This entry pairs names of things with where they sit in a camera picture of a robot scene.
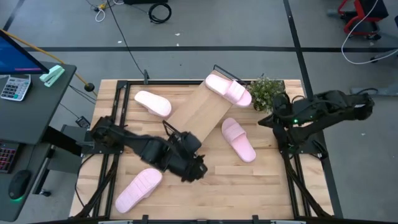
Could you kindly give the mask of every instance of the keyboard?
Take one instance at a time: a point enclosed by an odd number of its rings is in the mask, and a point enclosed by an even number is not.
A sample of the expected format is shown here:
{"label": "keyboard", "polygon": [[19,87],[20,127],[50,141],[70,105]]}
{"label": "keyboard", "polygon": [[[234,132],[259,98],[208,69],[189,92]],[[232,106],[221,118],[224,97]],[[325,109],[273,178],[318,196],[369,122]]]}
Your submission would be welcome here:
{"label": "keyboard", "polygon": [[0,173],[10,173],[20,144],[0,141]]}

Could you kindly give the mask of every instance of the green plant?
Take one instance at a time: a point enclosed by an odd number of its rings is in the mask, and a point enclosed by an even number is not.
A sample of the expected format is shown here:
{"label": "green plant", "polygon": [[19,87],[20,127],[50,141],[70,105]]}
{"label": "green plant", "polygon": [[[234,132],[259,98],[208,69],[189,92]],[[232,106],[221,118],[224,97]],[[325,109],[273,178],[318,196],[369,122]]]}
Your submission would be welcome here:
{"label": "green plant", "polygon": [[272,99],[285,91],[282,80],[270,80],[269,78],[258,78],[248,86],[254,109],[257,111],[271,111]]}

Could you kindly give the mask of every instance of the monitor screen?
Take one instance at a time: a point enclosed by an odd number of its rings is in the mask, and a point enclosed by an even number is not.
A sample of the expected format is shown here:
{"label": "monitor screen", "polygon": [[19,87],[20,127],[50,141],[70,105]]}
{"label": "monitor screen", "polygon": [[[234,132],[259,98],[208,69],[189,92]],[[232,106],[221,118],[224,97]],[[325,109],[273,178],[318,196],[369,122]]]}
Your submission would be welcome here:
{"label": "monitor screen", "polygon": [[48,70],[5,33],[0,35],[0,74],[43,74]]}

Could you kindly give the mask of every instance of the wooden board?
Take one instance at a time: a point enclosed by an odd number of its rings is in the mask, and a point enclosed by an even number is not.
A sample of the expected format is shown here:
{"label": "wooden board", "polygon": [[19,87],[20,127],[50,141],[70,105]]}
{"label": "wooden board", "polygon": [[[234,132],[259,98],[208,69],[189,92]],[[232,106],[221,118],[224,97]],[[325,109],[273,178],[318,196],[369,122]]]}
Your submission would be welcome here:
{"label": "wooden board", "polygon": [[[99,88],[92,124],[101,116],[111,114],[117,80],[103,80]],[[302,95],[300,80],[285,80],[290,97]],[[129,98],[126,124],[127,129],[137,134],[151,134],[166,138],[161,124],[162,118],[149,114],[138,105],[134,95],[139,90],[147,90],[170,100],[177,110],[192,94],[198,85],[147,85],[132,86]],[[181,183],[180,178],[170,172],[153,194],[141,201],[130,212],[120,214],[114,207],[111,218],[141,219],[260,219],[292,218],[289,191],[283,160],[277,150],[272,130],[257,125],[257,121],[267,116],[250,108],[232,106],[223,116],[208,137],[199,154],[205,154],[205,164],[209,168],[205,178],[191,184]],[[249,141],[256,150],[256,160],[243,162],[223,139],[221,124],[225,118],[232,117],[246,130]],[[305,182],[318,203],[329,213],[331,208],[325,176],[320,161],[308,155],[301,155]],[[93,156],[81,169],[77,189],[82,201],[90,199],[98,185],[102,156]],[[140,161],[130,148],[120,157],[119,169],[114,191],[114,201],[130,181],[142,170],[150,167]],[[101,210],[104,210],[104,197]],[[73,199],[70,215],[81,210],[77,197]]]}
{"label": "wooden board", "polygon": [[[229,79],[216,70],[211,74]],[[203,81],[182,104],[177,106],[167,122],[180,132],[190,131],[203,142],[232,107],[232,103],[207,88]]]}

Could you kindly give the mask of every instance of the wooden tabletop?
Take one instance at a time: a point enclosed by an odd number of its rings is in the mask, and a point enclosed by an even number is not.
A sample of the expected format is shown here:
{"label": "wooden tabletop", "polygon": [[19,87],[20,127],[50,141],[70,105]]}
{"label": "wooden tabletop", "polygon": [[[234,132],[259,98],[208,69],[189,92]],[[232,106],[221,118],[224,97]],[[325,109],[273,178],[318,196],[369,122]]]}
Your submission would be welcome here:
{"label": "wooden tabletop", "polygon": [[[300,80],[284,80],[286,92],[290,98],[303,95]],[[92,125],[101,116],[111,114],[117,80],[102,80],[94,110]],[[166,138],[162,118],[147,112],[133,99],[140,90],[167,98],[173,112],[194,91],[198,85],[134,85],[131,87],[127,108],[126,124],[129,131],[137,134],[150,134]],[[119,104],[116,124],[121,114]],[[141,219],[149,215],[149,219],[235,219],[248,220],[252,215],[260,219],[293,218],[287,186],[284,162],[278,152],[277,143],[272,130],[259,126],[257,121],[267,114],[257,112],[254,108],[238,108],[233,106],[204,140],[199,154],[205,154],[208,172],[201,180],[192,183],[181,182],[180,178],[164,173],[161,184],[152,195],[139,202],[130,212],[119,213],[112,207],[113,219]],[[226,118],[234,118],[247,132],[248,139],[256,150],[256,160],[243,162],[221,134],[221,124]],[[93,156],[81,168],[77,183],[77,191],[86,203],[97,189],[102,163],[102,155]],[[305,183],[323,209],[332,214],[330,197],[326,186],[321,162],[309,155],[300,155]],[[143,169],[150,166],[140,161],[131,148],[126,147],[119,159],[118,174],[114,190],[113,205],[119,194]],[[300,214],[303,207],[299,190],[296,189]],[[104,213],[105,190],[101,201],[100,215]],[[70,215],[81,210],[75,195]]]}

